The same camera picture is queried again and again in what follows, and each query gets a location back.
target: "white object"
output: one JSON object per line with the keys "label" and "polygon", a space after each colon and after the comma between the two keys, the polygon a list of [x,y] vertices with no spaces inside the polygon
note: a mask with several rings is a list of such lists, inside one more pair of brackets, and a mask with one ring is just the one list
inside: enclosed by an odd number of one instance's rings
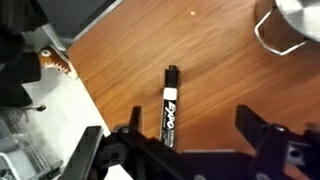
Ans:
{"label": "white object", "polygon": [[176,101],[178,97],[178,90],[177,88],[164,88],[163,90],[163,99]]}
{"label": "white object", "polygon": [[0,153],[0,158],[6,161],[16,180],[28,180],[36,175],[36,171],[33,169],[27,155],[21,150]]}
{"label": "white object", "polygon": [[[24,84],[34,104],[45,104],[41,113],[28,111],[28,117],[39,127],[43,138],[50,143],[59,159],[63,160],[62,171],[69,162],[84,130],[99,125],[104,135],[110,130],[92,101],[81,79],[71,80],[65,74],[46,69],[42,79]],[[132,180],[118,165],[111,167],[105,180]]]}

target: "black marker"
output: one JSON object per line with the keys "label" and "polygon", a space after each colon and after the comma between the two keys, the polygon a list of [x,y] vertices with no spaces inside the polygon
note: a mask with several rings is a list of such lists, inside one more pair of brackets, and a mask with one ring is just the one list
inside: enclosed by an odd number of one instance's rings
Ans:
{"label": "black marker", "polygon": [[174,145],[174,128],[176,120],[176,102],[178,97],[179,70],[177,66],[170,65],[165,71],[165,88],[163,90],[163,106],[161,117],[160,140],[166,146]]}

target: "wooden surface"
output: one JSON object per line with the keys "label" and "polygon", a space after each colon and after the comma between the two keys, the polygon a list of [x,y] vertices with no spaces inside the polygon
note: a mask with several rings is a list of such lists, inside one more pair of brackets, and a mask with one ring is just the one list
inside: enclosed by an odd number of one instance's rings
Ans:
{"label": "wooden surface", "polygon": [[255,3],[125,0],[69,55],[110,128],[142,105],[142,132],[158,136],[163,73],[175,64],[176,149],[252,152],[234,127],[238,104],[300,133],[320,118],[319,47],[267,52],[253,34]]}

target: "screw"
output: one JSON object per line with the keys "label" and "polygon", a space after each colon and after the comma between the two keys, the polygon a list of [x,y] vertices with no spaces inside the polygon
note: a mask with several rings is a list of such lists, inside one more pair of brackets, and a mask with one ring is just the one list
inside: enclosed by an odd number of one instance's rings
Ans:
{"label": "screw", "polygon": [[194,180],[207,180],[202,174],[197,174],[194,176]]}
{"label": "screw", "polygon": [[127,127],[122,128],[122,132],[125,134],[129,133],[129,128],[127,128]]}
{"label": "screw", "polygon": [[257,173],[256,174],[257,180],[270,180],[269,176],[263,173]]}
{"label": "screw", "polygon": [[285,132],[286,131],[285,127],[282,127],[282,126],[279,126],[279,125],[276,125],[275,127],[276,127],[277,130],[279,130],[281,132]]}
{"label": "screw", "polygon": [[47,50],[47,49],[44,49],[44,50],[41,51],[41,55],[43,57],[50,57],[51,56],[51,52],[49,50]]}

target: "dry erase marker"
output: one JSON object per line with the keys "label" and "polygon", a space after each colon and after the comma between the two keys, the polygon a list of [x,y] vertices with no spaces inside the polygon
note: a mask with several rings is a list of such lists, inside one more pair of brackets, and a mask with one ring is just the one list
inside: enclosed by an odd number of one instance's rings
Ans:
{"label": "dry erase marker", "polygon": [[178,97],[179,70],[177,66],[170,65],[165,70],[165,88],[163,90],[163,106],[161,117],[160,138],[166,146],[174,145],[174,128],[176,121],[177,97]]}

